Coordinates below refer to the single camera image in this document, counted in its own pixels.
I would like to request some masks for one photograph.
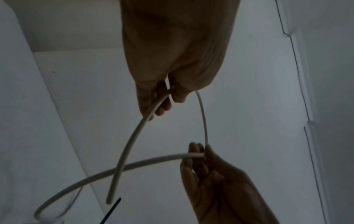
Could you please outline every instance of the human hand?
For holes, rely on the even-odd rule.
[[[121,0],[122,38],[145,115],[174,86],[172,99],[209,85],[225,57],[240,0]],[[156,110],[171,108],[167,98]]]
[[[225,162],[207,145],[188,152],[206,159],[183,159],[182,182],[200,224],[279,224],[247,174]]]

